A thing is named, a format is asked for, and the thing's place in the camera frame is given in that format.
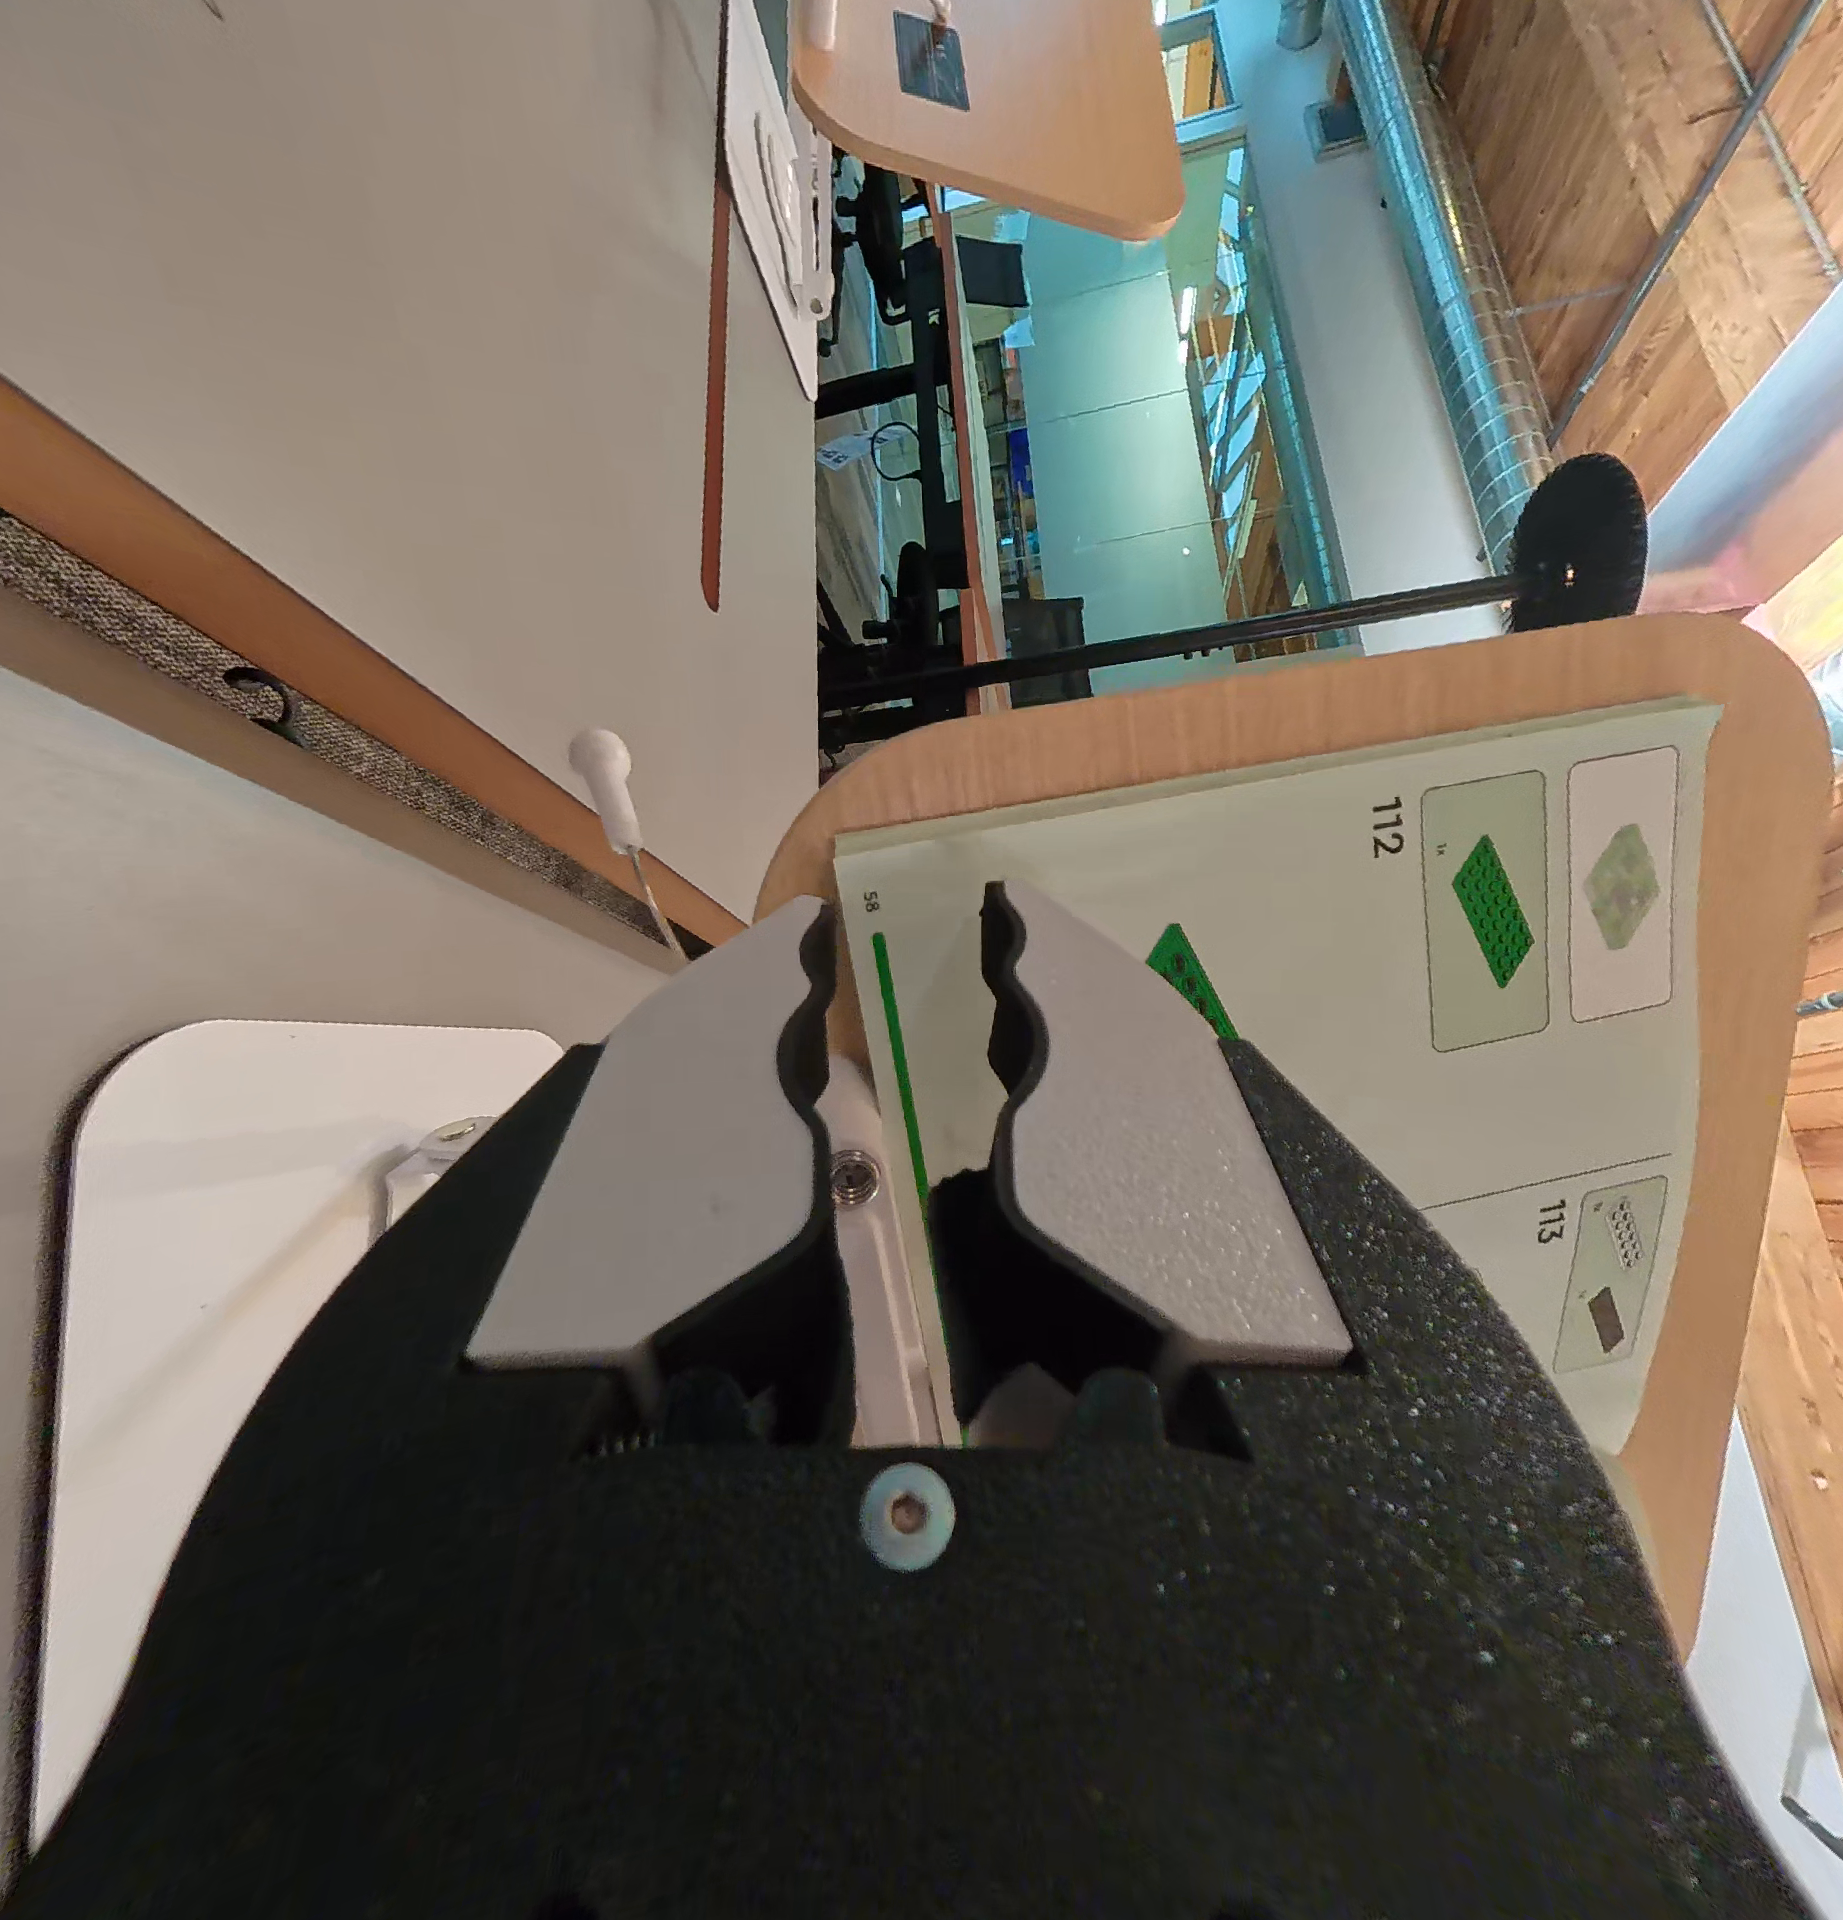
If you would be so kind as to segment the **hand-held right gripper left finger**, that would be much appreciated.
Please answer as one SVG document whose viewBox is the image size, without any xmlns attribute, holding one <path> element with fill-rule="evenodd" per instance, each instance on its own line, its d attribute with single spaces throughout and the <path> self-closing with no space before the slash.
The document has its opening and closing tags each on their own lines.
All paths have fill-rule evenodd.
<svg viewBox="0 0 1843 1920">
<path fill-rule="evenodd" d="M 787 1447 L 854 1432 L 827 1018 L 838 912 L 793 898 L 673 973 L 593 1071 L 465 1361 L 596 1366 L 654 1416 L 690 1374 L 737 1383 Z"/>
</svg>

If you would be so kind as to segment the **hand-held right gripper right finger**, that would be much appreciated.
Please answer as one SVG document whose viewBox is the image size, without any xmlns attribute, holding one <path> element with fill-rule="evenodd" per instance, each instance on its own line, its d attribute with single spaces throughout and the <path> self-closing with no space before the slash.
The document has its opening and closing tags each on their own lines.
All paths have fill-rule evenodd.
<svg viewBox="0 0 1843 1920">
<path fill-rule="evenodd" d="M 1054 898 L 982 898 L 985 1161 L 928 1191 L 949 1394 L 973 1448 L 1050 1448 L 1083 1398 L 1225 1448 L 1245 1368 L 1336 1372 L 1349 1331 L 1217 1030 Z"/>
</svg>

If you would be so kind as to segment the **grey desk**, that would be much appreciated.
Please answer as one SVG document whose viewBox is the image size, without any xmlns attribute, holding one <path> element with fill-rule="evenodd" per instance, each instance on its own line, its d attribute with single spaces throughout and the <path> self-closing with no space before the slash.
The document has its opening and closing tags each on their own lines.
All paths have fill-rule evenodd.
<svg viewBox="0 0 1843 1920">
<path fill-rule="evenodd" d="M 671 954 L 0 587 L 0 1884 L 62 1126 L 192 1019 L 598 1039 Z"/>
</svg>

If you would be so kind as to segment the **wood-edged pale desk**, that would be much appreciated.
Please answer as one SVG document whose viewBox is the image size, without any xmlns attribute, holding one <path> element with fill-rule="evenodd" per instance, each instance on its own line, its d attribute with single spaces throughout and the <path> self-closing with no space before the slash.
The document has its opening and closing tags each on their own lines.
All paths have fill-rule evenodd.
<svg viewBox="0 0 1843 1920">
<path fill-rule="evenodd" d="M 0 3 L 0 384 L 405 756 L 618 733 L 703 937 L 813 788 L 812 403 L 718 113 L 719 3 Z"/>
</svg>

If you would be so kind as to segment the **toy brick instruction booklet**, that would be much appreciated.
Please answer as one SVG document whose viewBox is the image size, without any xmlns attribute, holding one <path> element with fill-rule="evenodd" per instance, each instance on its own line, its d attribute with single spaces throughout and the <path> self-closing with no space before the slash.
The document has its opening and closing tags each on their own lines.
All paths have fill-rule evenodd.
<svg viewBox="0 0 1843 1920">
<path fill-rule="evenodd" d="M 1702 1108 L 1690 699 L 835 837 L 869 1059 L 924 1170 L 985 1157 L 982 894 L 1022 881 L 1254 1044 L 1621 1453 Z"/>
</svg>

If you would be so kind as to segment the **white book stand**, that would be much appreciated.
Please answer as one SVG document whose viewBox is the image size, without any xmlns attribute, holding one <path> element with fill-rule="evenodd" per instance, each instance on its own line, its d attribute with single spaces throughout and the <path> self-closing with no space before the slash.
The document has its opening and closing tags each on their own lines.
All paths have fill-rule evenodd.
<svg viewBox="0 0 1843 1920">
<path fill-rule="evenodd" d="M 943 1439 L 943 1420 L 937 1412 L 933 1389 L 928 1376 L 924 1314 L 914 1303 L 914 1290 L 909 1278 L 909 1258 L 899 1245 L 890 1181 L 894 1164 L 865 1068 L 845 1057 L 832 1059 L 828 1084 L 815 1108 L 832 1136 L 838 1254 L 849 1284 L 849 1305 L 852 1308 L 854 1331 L 854 1432 L 845 1444 L 867 1448 L 939 1444 Z M 546 1173 L 548 1158 L 542 1166 L 539 1182 Z M 526 1194 L 524 1213 L 538 1196 L 538 1188 L 539 1184 Z M 519 1236 L 524 1213 L 512 1230 L 496 1230 L 496 1259 L 492 1274 L 484 1296 L 470 1299 L 478 1312 L 465 1334 L 462 1363 L 475 1372 L 480 1368 L 465 1361 L 465 1348 L 480 1322 L 480 1314 L 501 1273 L 501 1264 Z M 515 1368 L 515 1374 L 548 1368 L 553 1366 Z M 605 1390 L 614 1398 L 614 1429 L 628 1424 L 654 1429 L 663 1416 L 676 1389 L 676 1383 L 671 1389 L 669 1398 L 657 1413 L 644 1416 L 634 1409 L 626 1387 L 614 1376 L 598 1366 L 559 1366 L 559 1372 L 571 1368 L 598 1372 L 605 1382 Z M 747 1403 L 743 1398 L 742 1403 L 747 1409 L 750 1424 L 760 1438 L 773 1439 L 764 1432 L 772 1420 L 764 1406 L 760 1402 Z"/>
</svg>

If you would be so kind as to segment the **black hook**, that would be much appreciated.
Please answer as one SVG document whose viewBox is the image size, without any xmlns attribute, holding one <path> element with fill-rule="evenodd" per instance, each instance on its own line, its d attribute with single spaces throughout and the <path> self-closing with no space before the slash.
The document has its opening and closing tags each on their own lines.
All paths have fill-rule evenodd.
<svg viewBox="0 0 1843 1920">
<path fill-rule="evenodd" d="M 239 703 L 241 715 L 284 743 L 309 750 L 301 733 L 300 696 L 278 677 L 253 664 L 236 664 L 220 672 L 220 683 Z"/>
</svg>

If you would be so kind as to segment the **black pole stand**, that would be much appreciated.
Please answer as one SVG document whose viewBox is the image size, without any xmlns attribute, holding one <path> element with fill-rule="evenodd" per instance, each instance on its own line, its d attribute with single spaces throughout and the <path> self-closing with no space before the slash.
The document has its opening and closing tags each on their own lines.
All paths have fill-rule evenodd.
<svg viewBox="0 0 1843 1920">
<path fill-rule="evenodd" d="M 1501 608 L 1511 631 L 1539 631 L 1632 614 L 1645 574 L 1648 509 L 1634 476 L 1610 454 L 1583 452 L 1554 466 L 1527 495 L 1501 574 L 998 659 L 964 662 L 943 643 L 827 646 L 815 670 L 815 712 L 839 721 L 869 707 L 909 705 L 909 726 L 926 726 L 960 715 L 964 699 L 978 689 L 1259 648 L 1481 607 Z"/>
</svg>

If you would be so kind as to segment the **grey felt divider strip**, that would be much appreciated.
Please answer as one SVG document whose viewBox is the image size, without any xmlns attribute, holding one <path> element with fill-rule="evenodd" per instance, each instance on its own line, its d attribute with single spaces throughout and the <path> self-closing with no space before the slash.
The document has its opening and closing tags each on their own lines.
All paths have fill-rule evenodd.
<svg viewBox="0 0 1843 1920">
<path fill-rule="evenodd" d="M 220 683 L 224 668 L 239 662 L 257 666 L 255 662 L 1 509 L 0 587 L 255 726 Z M 301 733 L 310 743 L 301 751 L 662 946 L 687 958 L 704 954 L 704 940 L 663 918 L 642 883 L 616 883 L 287 686 L 300 696 Z"/>
</svg>

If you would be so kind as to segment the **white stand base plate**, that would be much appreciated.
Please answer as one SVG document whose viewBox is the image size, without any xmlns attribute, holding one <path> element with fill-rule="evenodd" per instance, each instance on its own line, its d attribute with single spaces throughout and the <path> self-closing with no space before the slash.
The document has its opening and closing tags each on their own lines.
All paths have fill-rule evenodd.
<svg viewBox="0 0 1843 1920">
<path fill-rule="evenodd" d="M 199 1019 L 73 1126 L 26 1837 L 91 1758 L 209 1479 L 374 1238 L 564 1047 L 524 1026 Z"/>
<path fill-rule="evenodd" d="M 834 146 L 775 71 L 752 2 L 722 3 L 719 167 L 802 394 L 835 294 Z"/>
</svg>

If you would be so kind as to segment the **silver ventilation duct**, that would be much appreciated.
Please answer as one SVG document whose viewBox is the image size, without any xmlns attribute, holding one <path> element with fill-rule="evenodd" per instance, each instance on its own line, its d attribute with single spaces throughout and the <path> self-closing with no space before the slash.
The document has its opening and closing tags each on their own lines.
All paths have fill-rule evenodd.
<svg viewBox="0 0 1843 1920">
<path fill-rule="evenodd" d="M 1479 181 L 1399 6 L 1336 2 L 1332 14 L 1482 554 L 1503 572 L 1516 519 L 1555 466 L 1548 406 Z"/>
</svg>

